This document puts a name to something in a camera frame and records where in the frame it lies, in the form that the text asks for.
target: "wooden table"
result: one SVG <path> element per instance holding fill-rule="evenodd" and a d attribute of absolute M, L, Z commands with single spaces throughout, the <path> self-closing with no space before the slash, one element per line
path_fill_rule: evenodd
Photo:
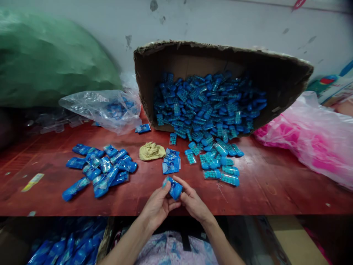
<path fill-rule="evenodd" d="M 141 114 L 143 123 L 146 116 Z M 178 138 L 169 146 L 169 133 L 156 131 L 142 135 L 134 131 L 122 136 L 91 126 L 65 127 L 54 132 L 27 137 L 0 153 L 0 215 L 27 216 L 134 216 L 143 209 L 151 193 L 161 186 L 162 160 L 144 162 L 139 148 L 154 141 L 165 148 L 181 152 L 182 168 L 177 174 L 199 194 L 215 215 L 286 215 L 352 214 L 353 193 L 346 191 L 324 175 L 316 174 L 298 162 L 288 150 L 262 146 L 253 137 L 235 139 L 245 153 L 236 158 L 240 186 L 233 187 L 203 178 L 200 163 L 189 165 L 184 155 L 188 141 Z M 65 202 L 61 194 L 83 175 L 65 167 L 67 160 L 80 156 L 72 152 L 81 143 L 102 149 L 107 144 L 125 148 L 138 169 L 130 181 L 112 187 L 102 198 L 95 199 L 92 184 Z M 44 177 L 29 191 L 21 192 L 37 173 Z M 187 214 L 181 208 L 174 215 Z"/>

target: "person's right hand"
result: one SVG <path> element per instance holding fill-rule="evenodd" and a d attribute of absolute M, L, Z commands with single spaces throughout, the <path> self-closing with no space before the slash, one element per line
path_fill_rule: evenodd
<path fill-rule="evenodd" d="M 214 218 L 213 214 L 197 195 L 196 191 L 181 178 L 173 176 L 173 179 L 184 187 L 184 192 L 180 195 L 180 200 L 189 214 L 201 224 L 212 220 Z"/>

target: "tipped cardboard box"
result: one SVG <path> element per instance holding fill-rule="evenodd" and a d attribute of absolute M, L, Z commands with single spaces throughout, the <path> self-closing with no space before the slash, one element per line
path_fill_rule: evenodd
<path fill-rule="evenodd" d="M 153 108 L 155 84 L 162 72 L 174 73 L 174 81 L 190 75 L 205 76 L 231 70 L 232 78 L 249 71 L 253 84 L 267 92 L 267 107 L 254 119 L 254 129 L 277 117 L 306 89 L 314 67 L 307 61 L 273 52 L 184 41 L 153 42 L 134 51 L 140 99 L 151 125 L 173 132 L 173 126 L 158 126 Z"/>

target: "green sack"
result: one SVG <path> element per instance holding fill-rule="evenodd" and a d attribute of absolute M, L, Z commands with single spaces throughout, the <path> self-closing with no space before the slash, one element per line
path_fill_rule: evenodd
<path fill-rule="evenodd" d="M 122 90 L 97 41 L 66 19 L 0 8 L 0 106 L 58 106 L 81 91 Z"/>

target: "yellow cloth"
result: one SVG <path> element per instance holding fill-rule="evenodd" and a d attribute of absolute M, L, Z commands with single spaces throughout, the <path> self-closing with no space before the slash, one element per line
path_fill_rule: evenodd
<path fill-rule="evenodd" d="M 163 158 L 166 155 L 164 147 L 153 142 L 148 142 L 140 147 L 140 159 L 143 161 Z"/>

